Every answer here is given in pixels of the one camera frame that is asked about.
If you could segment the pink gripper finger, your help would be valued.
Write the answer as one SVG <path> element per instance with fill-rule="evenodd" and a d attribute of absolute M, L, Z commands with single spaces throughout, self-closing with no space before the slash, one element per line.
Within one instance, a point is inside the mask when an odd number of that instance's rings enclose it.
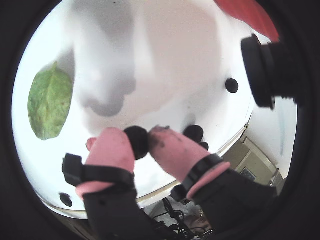
<path fill-rule="evenodd" d="M 88 221 L 101 240 L 157 240 L 151 219 L 136 202 L 135 156 L 128 136 L 106 128 L 82 158 L 67 153 L 62 172 L 83 200 Z"/>
<path fill-rule="evenodd" d="M 220 239 L 250 234 L 278 200 L 274 187 L 249 180 L 170 128 L 154 127 L 148 143 L 158 165 L 179 181 L 174 193 L 199 205 Z"/>

